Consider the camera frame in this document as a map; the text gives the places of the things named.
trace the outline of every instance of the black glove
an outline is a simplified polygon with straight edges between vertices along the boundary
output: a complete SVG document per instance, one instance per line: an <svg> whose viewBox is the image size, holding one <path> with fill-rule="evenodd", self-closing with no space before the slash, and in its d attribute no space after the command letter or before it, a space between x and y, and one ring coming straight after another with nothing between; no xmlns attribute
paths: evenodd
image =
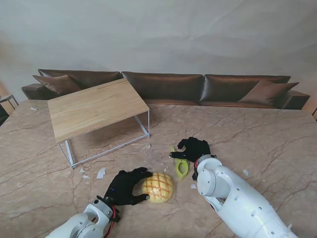
<svg viewBox="0 0 317 238"><path fill-rule="evenodd" d="M140 167L131 172L121 170L111 182L104 199L117 206L136 205L150 198L148 194L133 196L132 191L135 184L141 179L152 176L147 168Z"/></svg>
<svg viewBox="0 0 317 238"><path fill-rule="evenodd" d="M177 159L187 159L191 162L195 162L203 155L210 154L210 148L205 140L199 140L197 138L189 137L188 139L182 139L177 145L178 149L186 147L183 152L171 152L170 157Z"/></svg>

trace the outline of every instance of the green peeler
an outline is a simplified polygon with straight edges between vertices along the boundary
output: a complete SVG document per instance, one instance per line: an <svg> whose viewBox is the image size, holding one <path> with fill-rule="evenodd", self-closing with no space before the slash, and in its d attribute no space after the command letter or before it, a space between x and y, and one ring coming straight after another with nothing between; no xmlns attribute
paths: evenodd
<svg viewBox="0 0 317 238"><path fill-rule="evenodd" d="M172 145L170 146L170 149L171 149L171 152L175 152L175 149ZM175 170L177 175L181 179L185 178L188 174L188 161L185 159L175 159L175 162L176 162Z"/></svg>

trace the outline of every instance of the marble floor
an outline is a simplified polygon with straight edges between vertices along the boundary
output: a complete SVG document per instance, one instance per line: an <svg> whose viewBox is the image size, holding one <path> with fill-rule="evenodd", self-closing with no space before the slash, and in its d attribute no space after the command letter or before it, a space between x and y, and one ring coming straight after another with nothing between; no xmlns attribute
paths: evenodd
<svg viewBox="0 0 317 238"><path fill-rule="evenodd" d="M191 188L191 176L182 181L175 177L170 146L189 136L206 140L211 152L263 194L286 225L293 224L297 236L317 237L317 123L311 115L273 109L150 107L150 139L73 170L55 142L46 101L22 103L0 127L1 237L45 237L82 212L96 195L103 196L118 171L139 166L169 173L175 193L167 203L119 207L122 219L111 238L234 237ZM71 146L75 158L82 160L142 133L134 119L127 119L74 138ZM106 175L96 179L101 168Z"/></svg>

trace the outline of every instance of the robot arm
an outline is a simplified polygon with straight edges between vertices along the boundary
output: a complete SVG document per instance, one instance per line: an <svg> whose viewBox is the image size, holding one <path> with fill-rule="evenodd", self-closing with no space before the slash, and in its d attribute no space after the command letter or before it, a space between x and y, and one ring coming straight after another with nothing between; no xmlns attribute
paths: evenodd
<svg viewBox="0 0 317 238"><path fill-rule="evenodd" d="M241 238L296 238L270 203L247 182L211 155L206 141L189 137L178 144L183 152L171 157L195 163L193 179L200 195Z"/></svg>
<svg viewBox="0 0 317 238"><path fill-rule="evenodd" d="M47 238L103 238L104 229L113 218L113 209L110 207L98 197L83 213L71 217ZM97 218L98 221L92 222L93 218Z"/></svg>
<svg viewBox="0 0 317 238"><path fill-rule="evenodd" d="M136 205L150 198L148 194L133 196L132 190L141 179L151 176L152 173L143 167L131 172L121 170L111 182L104 198L97 196L83 213L71 217L47 238L106 238L114 222L120 220L115 205ZM110 221L112 221L111 225L104 236L104 229Z"/></svg>

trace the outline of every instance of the bread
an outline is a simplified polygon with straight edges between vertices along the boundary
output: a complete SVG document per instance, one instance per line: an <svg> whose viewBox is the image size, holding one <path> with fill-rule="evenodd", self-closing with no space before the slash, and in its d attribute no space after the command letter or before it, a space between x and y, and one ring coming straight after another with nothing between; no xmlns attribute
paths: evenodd
<svg viewBox="0 0 317 238"><path fill-rule="evenodd" d="M142 185L142 192L150 196L150 202L166 202L173 194L173 181L165 173L153 173L153 176L146 178Z"/></svg>

